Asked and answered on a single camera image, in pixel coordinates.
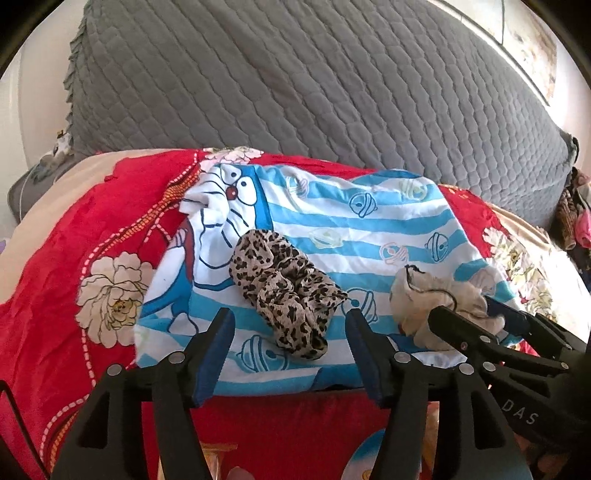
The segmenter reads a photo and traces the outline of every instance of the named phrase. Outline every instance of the black clamp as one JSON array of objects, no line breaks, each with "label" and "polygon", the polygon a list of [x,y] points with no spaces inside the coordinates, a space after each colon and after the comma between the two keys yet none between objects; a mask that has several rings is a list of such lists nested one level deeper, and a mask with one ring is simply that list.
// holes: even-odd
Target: black clamp
[{"label": "black clamp", "polygon": [[380,407],[392,410],[370,480],[416,480],[429,401],[440,402],[433,478],[531,480],[501,409],[473,366],[423,365],[374,333],[359,309],[350,310],[345,322],[363,386]]},{"label": "black clamp", "polygon": [[184,352],[153,367],[111,365],[79,411],[51,480],[148,480],[141,403],[154,403],[166,480],[212,480],[189,409],[213,395],[234,338],[234,315],[220,309]]}]

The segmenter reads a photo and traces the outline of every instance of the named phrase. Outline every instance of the cable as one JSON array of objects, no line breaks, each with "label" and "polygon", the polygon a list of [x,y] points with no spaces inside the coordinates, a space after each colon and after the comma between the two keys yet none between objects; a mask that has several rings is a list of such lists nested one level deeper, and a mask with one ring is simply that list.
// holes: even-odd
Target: cable
[{"label": "cable", "polygon": [[25,186],[27,185],[27,182],[31,178],[31,175],[33,174],[33,172],[35,172],[35,170],[37,169],[37,167],[39,166],[40,163],[41,163],[40,161],[37,162],[37,164],[31,170],[29,170],[29,173],[27,174],[25,181],[22,182],[21,193],[18,196],[18,223],[22,222],[22,193],[25,191]]},{"label": "cable", "polygon": [[31,451],[31,454],[33,455],[33,458],[35,459],[35,462],[37,463],[38,467],[41,469],[41,472],[43,473],[43,476],[46,478],[46,480],[49,480],[49,472],[45,468],[45,465],[43,465],[43,462],[41,461],[41,457],[39,457],[39,453],[37,453],[37,450],[35,449],[35,445],[33,444],[33,440],[31,440],[31,436],[29,435],[27,427],[25,426],[25,422],[23,421],[23,419],[21,417],[21,413],[18,409],[17,402],[14,399],[14,395],[12,395],[12,391],[10,390],[10,387],[8,386],[8,384],[4,380],[0,380],[0,396],[2,395],[2,393],[5,393],[6,396],[8,397],[8,402],[10,403],[10,406],[12,408],[12,413],[14,414],[14,417],[17,420],[18,428],[20,429],[22,436],[24,437],[24,439],[27,443],[27,446],[29,447],[29,450]]}]

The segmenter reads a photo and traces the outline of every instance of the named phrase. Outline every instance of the fabric pile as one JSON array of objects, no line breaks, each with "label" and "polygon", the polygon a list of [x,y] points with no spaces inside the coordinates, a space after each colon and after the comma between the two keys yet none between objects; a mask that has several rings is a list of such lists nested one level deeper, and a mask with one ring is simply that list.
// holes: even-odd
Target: fabric pile
[{"label": "fabric pile", "polygon": [[591,291],[591,177],[573,167],[550,229]]},{"label": "fabric pile", "polygon": [[502,315],[490,317],[487,314],[488,307],[481,289],[470,282],[437,278],[420,271],[415,265],[398,270],[390,303],[392,316],[400,330],[406,335],[413,335],[417,347],[429,350],[445,351],[453,348],[429,329],[429,314],[438,306],[449,308],[493,335],[497,335],[505,326]]}]

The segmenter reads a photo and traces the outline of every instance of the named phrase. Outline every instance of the scrunchie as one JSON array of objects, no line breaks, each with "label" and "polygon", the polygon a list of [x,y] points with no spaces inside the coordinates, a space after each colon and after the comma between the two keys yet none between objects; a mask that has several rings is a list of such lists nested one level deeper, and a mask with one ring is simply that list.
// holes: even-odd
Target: scrunchie
[{"label": "scrunchie", "polygon": [[229,272],[273,329],[277,346],[306,359],[326,353],[329,320],[347,294],[283,236],[247,232],[236,245]]}]

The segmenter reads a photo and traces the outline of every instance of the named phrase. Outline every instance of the blue striped fabric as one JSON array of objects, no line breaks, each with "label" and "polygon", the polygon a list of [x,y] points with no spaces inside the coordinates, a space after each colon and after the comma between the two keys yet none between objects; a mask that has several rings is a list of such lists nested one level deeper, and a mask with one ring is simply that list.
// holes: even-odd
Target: blue striped fabric
[{"label": "blue striped fabric", "polygon": [[[345,337],[345,314],[354,307],[398,348],[420,351],[411,338],[400,334],[389,303],[396,272],[405,264],[459,281],[484,271],[498,300],[513,298],[500,273],[468,242],[437,186],[406,171],[347,181],[289,166],[224,164],[202,175],[186,200],[181,211],[188,215],[189,226],[175,237],[183,241],[173,241],[158,267],[136,327],[142,339],[137,363],[153,365],[183,349],[191,332],[206,329],[217,311],[228,306],[236,318],[236,336],[216,394],[360,386]],[[229,277],[233,247],[252,228],[285,235],[348,293],[326,333],[329,350],[316,362],[292,358],[279,349],[271,327]],[[183,254],[187,249],[194,252],[190,258]],[[421,359],[437,364],[438,355],[423,352]]]}]

